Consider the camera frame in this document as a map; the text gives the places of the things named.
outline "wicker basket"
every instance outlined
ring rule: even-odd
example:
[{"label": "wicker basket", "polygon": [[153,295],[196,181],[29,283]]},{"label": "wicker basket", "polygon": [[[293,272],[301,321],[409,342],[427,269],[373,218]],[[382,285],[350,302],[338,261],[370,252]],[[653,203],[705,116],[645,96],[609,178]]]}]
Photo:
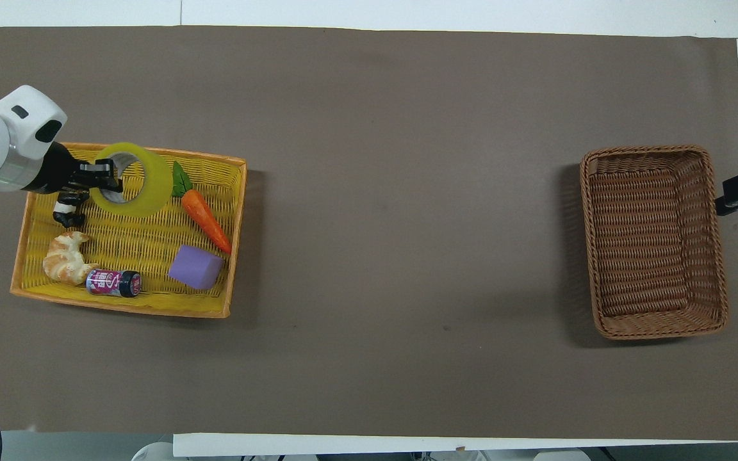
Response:
[{"label": "wicker basket", "polygon": [[[75,158],[93,161],[103,144],[66,143]],[[92,240],[82,245],[88,263],[99,263],[111,270],[132,269],[141,273],[142,292],[135,298],[91,295],[83,286],[65,285],[50,280],[42,270],[42,260],[51,240],[65,231],[53,221],[56,195],[28,193],[11,293],[37,300],[78,306],[98,307],[181,317],[226,318],[232,300],[235,259],[238,254],[243,194],[246,187],[246,161],[201,152],[172,149],[147,150],[161,155],[172,167],[177,160],[190,175],[213,214],[229,236],[232,254],[218,251],[179,204],[170,198],[167,205],[148,218],[126,218],[107,213],[88,200],[79,209],[87,216],[80,230]],[[138,163],[125,170],[126,195],[138,193],[143,183]],[[216,284],[208,291],[192,289],[167,276],[170,263],[182,244],[193,245],[222,256],[225,266]]]},{"label": "wicker basket", "polygon": [[725,326],[708,152],[694,145],[589,152],[580,185],[592,309],[603,336],[694,336]]}]

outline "brown wicker basket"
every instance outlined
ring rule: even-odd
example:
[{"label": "brown wicker basket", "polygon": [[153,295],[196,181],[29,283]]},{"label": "brown wicker basket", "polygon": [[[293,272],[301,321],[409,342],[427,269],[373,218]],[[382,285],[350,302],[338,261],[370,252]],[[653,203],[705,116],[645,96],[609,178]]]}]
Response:
[{"label": "brown wicker basket", "polygon": [[603,336],[694,336],[725,326],[714,169],[705,149],[589,152],[580,186],[592,310]]}]

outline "purple cube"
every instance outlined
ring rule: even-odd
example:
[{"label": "purple cube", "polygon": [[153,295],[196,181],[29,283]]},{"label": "purple cube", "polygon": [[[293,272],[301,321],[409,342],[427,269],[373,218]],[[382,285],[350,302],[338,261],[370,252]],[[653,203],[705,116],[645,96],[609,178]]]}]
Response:
[{"label": "purple cube", "polygon": [[210,289],[223,265],[223,259],[208,251],[181,245],[167,275],[194,289]]}]

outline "can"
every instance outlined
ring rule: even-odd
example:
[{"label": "can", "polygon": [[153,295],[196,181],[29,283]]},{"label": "can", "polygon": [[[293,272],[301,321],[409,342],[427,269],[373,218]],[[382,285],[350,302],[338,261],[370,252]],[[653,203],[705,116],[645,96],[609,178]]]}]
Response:
[{"label": "can", "polygon": [[136,271],[93,269],[87,274],[85,287],[91,295],[132,298],[141,292],[141,274]]}]

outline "yellow basket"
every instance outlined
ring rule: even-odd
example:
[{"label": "yellow basket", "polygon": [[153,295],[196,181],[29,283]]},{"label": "yellow basket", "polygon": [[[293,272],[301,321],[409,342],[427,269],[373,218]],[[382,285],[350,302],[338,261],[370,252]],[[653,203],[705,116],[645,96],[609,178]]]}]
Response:
[{"label": "yellow basket", "polygon": [[[106,144],[65,143],[75,158],[93,161]],[[84,286],[70,286],[44,274],[42,260],[50,242],[65,231],[53,220],[56,195],[28,193],[21,225],[19,248],[13,268],[11,293],[36,300],[74,304],[124,312],[179,317],[226,318],[232,300],[235,259],[238,255],[247,164],[241,158],[172,149],[146,148],[161,155],[172,168],[177,160],[202,193],[232,244],[232,254],[219,251],[181,207],[170,198],[161,211],[148,218],[127,218],[103,211],[87,200],[79,208],[86,221],[79,230],[91,240],[81,246],[86,263],[102,268],[138,271],[142,291],[135,298],[91,295]],[[138,163],[122,176],[126,195],[135,195],[144,180]],[[170,263],[181,245],[193,245],[225,260],[215,285],[199,291],[168,277]]]}]

